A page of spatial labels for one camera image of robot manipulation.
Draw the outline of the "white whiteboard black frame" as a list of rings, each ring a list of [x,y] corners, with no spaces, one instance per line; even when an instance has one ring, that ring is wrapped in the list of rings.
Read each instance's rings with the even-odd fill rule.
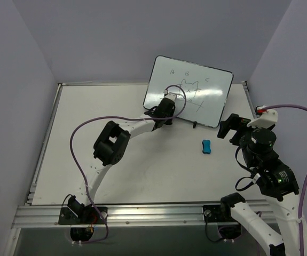
[[[178,116],[215,128],[219,125],[233,82],[233,73],[159,55],[155,58],[143,107],[150,109],[163,99],[163,91],[177,94]]]

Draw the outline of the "blue bone-shaped eraser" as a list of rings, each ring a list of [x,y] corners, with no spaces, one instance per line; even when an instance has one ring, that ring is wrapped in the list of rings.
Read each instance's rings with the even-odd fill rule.
[[[202,140],[202,153],[211,154],[211,141],[204,139]]]

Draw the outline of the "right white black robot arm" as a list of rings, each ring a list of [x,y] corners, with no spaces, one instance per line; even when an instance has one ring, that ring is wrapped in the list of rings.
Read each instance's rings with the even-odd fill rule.
[[[225,138],[230,130],[235,134],[230,143],[242,153],[251,179],[246,188],[257,185],[269,203],[279,231],[274,231],[254,212],[246,200],[236,193],[221,198],[219,213],[225,220],[235,220],[248,231],[266,255],[307,255],[307,223],[298,212],[300,189],[293,171],[284,164],[273,150],[277,139],[272,129],[275,119],[269,113],[250,120],[231,114],[219,124],[218,138]]]

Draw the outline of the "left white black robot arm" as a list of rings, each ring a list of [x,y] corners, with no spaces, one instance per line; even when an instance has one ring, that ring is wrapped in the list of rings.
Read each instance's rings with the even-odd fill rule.
[[[93,204],[92,198],[95,196],[105,174],[113,165],[117,164],[122,159],[130,139],[146,132],[155,131],[165,124],[172,124],[172,119],[176,117],[174,115],[176,98],[176,94],[168,93],[158,106],[144,112],[139,118],[119,117],[119,119],[125,120],[125,122],[121,124],[109,121],[93,145],[93,157],[101,160],[102,167],[97,170],[97,174],[91,178],[90,181],[88,181],[74,154],[73,138],[77,130],[82,126],[93,121],[101,120],[103,117],[88,120],[73,131],[70,136],[69,147],[73,160],[83,177],[84,188],[80,188],[79,195],[84,196],[85,200],[84,203],[80,203],[76,200],[75,196],[72,196],[68,200],[67,205],[71,211],[70,216],[73,220],[77,223],[85,223],[89,220],[90,210],[87,207],[87,203],[90,202]]]

